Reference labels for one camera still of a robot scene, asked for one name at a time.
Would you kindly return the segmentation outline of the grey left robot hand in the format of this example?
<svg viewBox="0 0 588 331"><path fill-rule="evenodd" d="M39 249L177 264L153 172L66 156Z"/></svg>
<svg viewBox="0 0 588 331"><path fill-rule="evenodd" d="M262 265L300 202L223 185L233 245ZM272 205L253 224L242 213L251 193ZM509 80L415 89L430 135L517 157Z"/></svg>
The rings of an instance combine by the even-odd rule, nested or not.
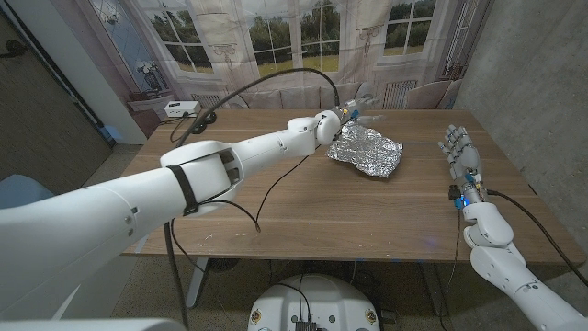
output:
<svg viewBox="0 0 588 331"><path fill-rule="evenodd" d="M364 115L368 106L371 106L377 101L372 95L367 94L361 98L350 99L344 102L342 106L334 106L332 111L339 117L341 127L345 125L369 127L374 122L386 119L384 115Z"/></svg>

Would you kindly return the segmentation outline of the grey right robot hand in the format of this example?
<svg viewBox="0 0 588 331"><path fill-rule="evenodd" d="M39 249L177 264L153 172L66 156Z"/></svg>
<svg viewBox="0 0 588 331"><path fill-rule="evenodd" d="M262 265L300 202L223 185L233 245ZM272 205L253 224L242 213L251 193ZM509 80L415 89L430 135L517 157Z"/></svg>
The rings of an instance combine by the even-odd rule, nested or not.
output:
<svg viewBox="0 0 588 331"><path fill-rule="evenodd" d="M450 198L462 209L470 204L485 202L488 194L483 187L481 157L467 130L450 124L445 141L437 143L449 164L454 182Z"/></svg>

